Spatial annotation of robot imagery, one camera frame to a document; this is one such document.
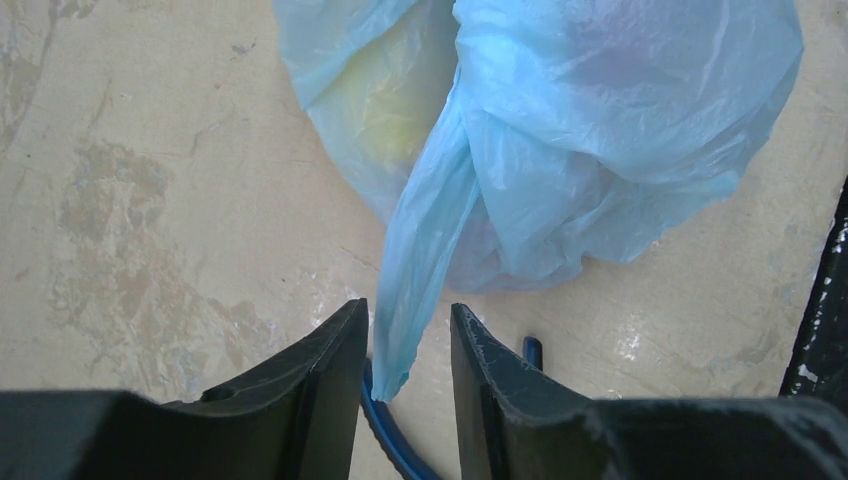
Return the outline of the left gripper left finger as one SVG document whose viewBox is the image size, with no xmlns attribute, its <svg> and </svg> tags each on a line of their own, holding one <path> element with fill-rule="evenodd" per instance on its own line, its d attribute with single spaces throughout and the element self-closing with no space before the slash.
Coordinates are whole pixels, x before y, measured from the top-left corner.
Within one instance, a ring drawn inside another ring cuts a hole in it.
<svg viewBox="0 0 848 480">
<path fill-rule="evenodd" d="M 193 402 L 5 391 L 5 479 L 345 479 L 368 339 L 363 299 Z"/>
</svg>

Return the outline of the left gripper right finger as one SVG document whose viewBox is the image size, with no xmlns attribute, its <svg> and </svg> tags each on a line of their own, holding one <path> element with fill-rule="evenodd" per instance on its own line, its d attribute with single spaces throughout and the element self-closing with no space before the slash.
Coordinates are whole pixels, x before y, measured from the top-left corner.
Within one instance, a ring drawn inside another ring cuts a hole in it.
<svg viewBox="0 0 848 480">
<path fill-rule="evenodd" d="M 843 479 L 847 420 L 809 398 L 593 400 L 451 308 L 466 479 Z"/>
</svg>

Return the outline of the light blue printed plastic bag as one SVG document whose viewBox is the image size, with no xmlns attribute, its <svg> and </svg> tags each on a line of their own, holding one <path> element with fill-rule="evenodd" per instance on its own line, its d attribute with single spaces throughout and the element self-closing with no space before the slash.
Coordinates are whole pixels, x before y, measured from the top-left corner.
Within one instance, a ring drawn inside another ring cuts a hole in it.
<svg viewBox="0 0 848 480">
<path fill-rule="evenodd" d="M 734 193 L 804 51 L 791 1 L 276 1 L 333 163 L 386 225 L 375 400 L 444 288 L 550 288 Z"/>
</svg>

